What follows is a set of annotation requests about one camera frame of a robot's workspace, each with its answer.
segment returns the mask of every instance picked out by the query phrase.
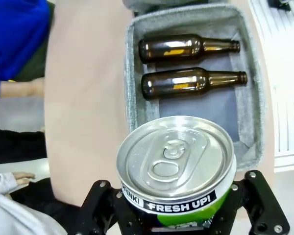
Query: silver can top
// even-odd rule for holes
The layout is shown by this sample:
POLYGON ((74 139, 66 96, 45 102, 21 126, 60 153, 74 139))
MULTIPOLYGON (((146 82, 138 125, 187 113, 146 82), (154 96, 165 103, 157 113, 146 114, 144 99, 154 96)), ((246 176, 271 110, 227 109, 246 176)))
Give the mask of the silver can top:
POLYGON ((187 199, 213 189, 229 172, 233 142, 198 117, 164 117, 134 130, 117 155, 120 179, 146 200, 187 199))

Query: bottle neck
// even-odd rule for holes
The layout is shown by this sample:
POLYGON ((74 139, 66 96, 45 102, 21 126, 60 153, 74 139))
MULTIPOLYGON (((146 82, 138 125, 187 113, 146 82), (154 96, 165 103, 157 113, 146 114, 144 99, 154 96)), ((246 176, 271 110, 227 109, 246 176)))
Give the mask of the bottle neck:
POLYGON ((205 53, 214 52, 240 52, 241 46, 239 41, 202 38, 202 46, 205 53))
POLYGON ((209 85, 211 89, 246 84, 247 74, 245 72, 210 71, 209 85))

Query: can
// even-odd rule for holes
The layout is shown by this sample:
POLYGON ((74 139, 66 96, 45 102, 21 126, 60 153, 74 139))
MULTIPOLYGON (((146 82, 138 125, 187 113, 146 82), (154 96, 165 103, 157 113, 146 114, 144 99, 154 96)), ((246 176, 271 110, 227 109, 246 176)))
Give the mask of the can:
POLYGON ((236 172, 233 141, 198 117, 150 121, 121 144, 117 169, 126 199, 164 226, 211 218, 236 172))

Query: table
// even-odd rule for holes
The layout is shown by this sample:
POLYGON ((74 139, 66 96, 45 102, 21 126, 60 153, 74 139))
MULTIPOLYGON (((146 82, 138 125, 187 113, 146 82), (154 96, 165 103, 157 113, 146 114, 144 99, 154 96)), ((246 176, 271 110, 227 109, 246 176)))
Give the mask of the table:
MULTIPOLYGON (((246 0, 232 0, 252 19, 246 0)), ((55 196, 80 206, 91 185, 106 179, 119 187, 116 153, 128 134, 123 67, 125 28, 132 14, 121 0, 57 0, 50 34, 45 87, 45 125, 55 196)), ((259 169, 273 179, 273 118, 267 93, 265 159, 259 169)), ((237 174, 240 179, 243 172, 237 174)))

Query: beer bottle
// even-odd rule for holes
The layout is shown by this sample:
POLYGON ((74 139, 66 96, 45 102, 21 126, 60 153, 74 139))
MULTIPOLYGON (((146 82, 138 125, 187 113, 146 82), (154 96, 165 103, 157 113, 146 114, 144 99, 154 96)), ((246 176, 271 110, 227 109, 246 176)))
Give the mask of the beer bottle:
POLYGON ((203 94, 216 88, 246 84, 245 72, 207 71, 202 68, 147 73, 142 77, 146 100, 203 94))
POLYGON ((195 34, 145 38, 139 42, 138 47, 144 64, 195 60, 205 54, 240 52, 241 50, 239 41, 202 38, 195 34))

